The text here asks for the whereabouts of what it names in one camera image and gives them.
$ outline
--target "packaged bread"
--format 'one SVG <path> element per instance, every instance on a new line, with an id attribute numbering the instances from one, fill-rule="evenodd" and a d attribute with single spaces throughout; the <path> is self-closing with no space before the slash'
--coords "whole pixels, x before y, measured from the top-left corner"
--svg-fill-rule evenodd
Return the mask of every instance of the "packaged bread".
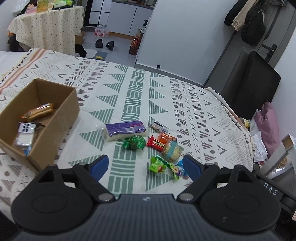
<path id="1" fill-rule="evenodd" d="M 31 122 L 34 121 L 42 116 L 49 115 L 53 113 L 54 111 L 54 104 L 53 103 L 48 103 L 48 104 L 42 104 L 39 107 L 29 110 L 27 113 L 22 115 L 21 117 L 26 121 L 26 122 Z"/>

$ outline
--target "pink pillow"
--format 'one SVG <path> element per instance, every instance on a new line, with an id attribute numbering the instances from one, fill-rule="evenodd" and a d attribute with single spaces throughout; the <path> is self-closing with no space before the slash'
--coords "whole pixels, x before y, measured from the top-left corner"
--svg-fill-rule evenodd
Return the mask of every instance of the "pink pillow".
<path id="1" fill-rule="evenodd" d="M 255 115 L 259 131 L 265 148 L 270 157 L 280 144 L 279 127 L 276 121 L 276 115 L 270 102 L 266 102 L 262 106 L 261 113 Z"/>

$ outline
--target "plastic bottle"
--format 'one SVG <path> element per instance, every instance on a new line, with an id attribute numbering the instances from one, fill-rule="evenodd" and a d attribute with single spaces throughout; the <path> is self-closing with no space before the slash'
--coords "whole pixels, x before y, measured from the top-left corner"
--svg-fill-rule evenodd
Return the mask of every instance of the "plastic bottle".
<path id="1" fill-rule="evenodd" d="M 133 39 L 133 41 L 131 42 L 131 47 L 130 47 L 130 50 L 129 50 L 129 54 L 131 54 L 131 55 L 136 55 L 139 46 L 140 46 L 140 40 L 139 40 L 139 37 L 135 37 L 135 38 Z"/>
<path id="2" fill-rule="evenodd" d="M 99 25 L 98 36 L 100 38 L 104 38 L 104 27 L 103 27 L 103 25 Z"/>
<path id="3" fill-rule="evenodd" d="M 99 26 L 97 25 L 97 27 L 96 27 L 96 29 L 94 31 L 95 36 L 98 36 L 98 31 L 99 31 Z"/>
<path id="4" fill-rule="evenodd" d="M 104 38 L 108 38 L 109 37 L 109 31 L 107 29 L 107 25 L 105 25 L 105 29 L 104 29 Z"/>

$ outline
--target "doormat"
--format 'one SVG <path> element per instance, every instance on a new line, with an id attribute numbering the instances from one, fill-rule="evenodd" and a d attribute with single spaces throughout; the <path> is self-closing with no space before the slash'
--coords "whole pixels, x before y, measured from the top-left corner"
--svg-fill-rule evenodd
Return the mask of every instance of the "doormat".
<path id="1" fill-rule="evenodd" d="M 93 59 L 96 59 L 96 60 L 105 60 L 106 57 L 107 57 L 108 53 L 107 52 L 100 52 L 100 51 L 97 51 L 95 56 L 93 57 Z"/>

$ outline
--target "green candy wrapper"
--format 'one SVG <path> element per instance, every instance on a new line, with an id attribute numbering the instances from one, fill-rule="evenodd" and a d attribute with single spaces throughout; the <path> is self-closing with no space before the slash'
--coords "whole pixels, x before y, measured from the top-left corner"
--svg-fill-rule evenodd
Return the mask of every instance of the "green candy wrapper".
<path id="1" fill-rule="evenodd" d="M 161 161 L 158 160 L 155 156 L 151 157 L 151 165 L 149 169 L 155 173 L 162 173 L 166 169 L 166 165 Z"/>
<path id="2" fill-rule="evenodd" d="M 152 158 L 155 158 L 155 159 L 161 161 L 164 165 L 166 165 L 169 169 L 171 169 L 173 172 L 173 175 L 174 175 L 174 179 L 179 180 L 180 177 L 177 175 L 179 172 L 179 168 L 177 166 L 175 166 L 173 163 L 167 162 L 165 159 L 163 159 L 162 157 L 160 157 L 158 155 L 156 155 L 155 157 L 152 157 Z"/>
<path id="3" fill-rule="evenodd" d="M 126 139 L 122 147 L 129 150 L 144 149 L 146 141 L 142 136 L 134 135 L 129 139 Z"/>

